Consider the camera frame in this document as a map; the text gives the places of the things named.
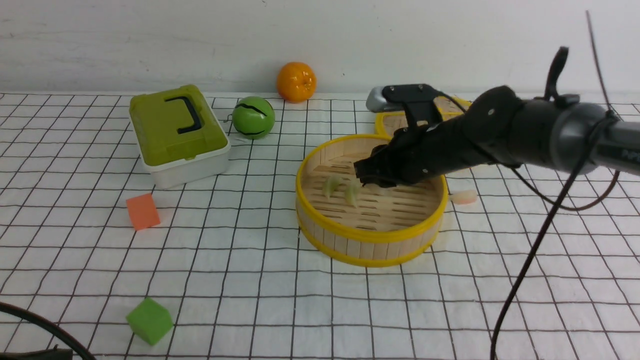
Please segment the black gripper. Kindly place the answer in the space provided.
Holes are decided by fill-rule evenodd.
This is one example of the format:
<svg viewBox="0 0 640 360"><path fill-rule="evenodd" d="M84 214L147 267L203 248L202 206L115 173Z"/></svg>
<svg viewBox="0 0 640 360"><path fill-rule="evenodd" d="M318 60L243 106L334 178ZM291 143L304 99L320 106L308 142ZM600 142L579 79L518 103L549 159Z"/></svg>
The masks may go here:
<svg viewBox="0 0 640 360"><path fill-rule="evenodd" d="M482 93L462 115L429 126L394 132L386 145L353 163L362 186L382 189L414 185L425 179L485 164L519 166L508 148L508 134L524 101L508 86Z"/></svg>

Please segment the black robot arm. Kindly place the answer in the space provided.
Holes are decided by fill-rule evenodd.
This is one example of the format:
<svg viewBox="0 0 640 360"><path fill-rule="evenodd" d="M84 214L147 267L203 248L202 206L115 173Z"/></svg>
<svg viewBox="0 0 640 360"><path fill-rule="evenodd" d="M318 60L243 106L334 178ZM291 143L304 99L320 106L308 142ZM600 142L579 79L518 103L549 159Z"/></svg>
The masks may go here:
<svg viewBox="0 0 640 360"><path fill-rule="evenodd" d="M364 185L412 186L469 167L524 164L587 174L596 167L639 173L639 124L576 97L521 99L508 86L482 93L462 114L444 120L442 92L427 84L378 86L366 107L404 111L407 126L370 157L354 163ZM586 162L578 162L586 155Z"/></svg>

